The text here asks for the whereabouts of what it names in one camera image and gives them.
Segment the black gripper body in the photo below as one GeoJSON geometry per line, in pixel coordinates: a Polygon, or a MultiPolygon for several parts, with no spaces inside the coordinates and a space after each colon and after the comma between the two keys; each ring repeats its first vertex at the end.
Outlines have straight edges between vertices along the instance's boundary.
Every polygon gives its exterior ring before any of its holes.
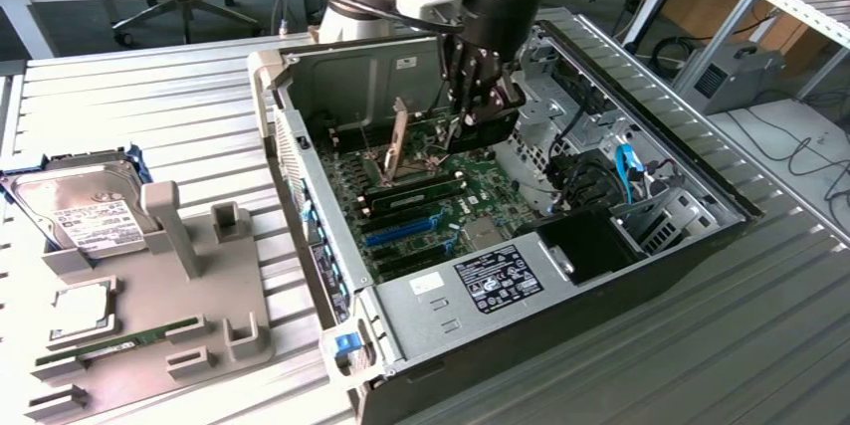
{"type": "Polygon", "coordinates": [[[464,43],[513,60],[534,24],[542,0],[462,0],[464,43]]]}

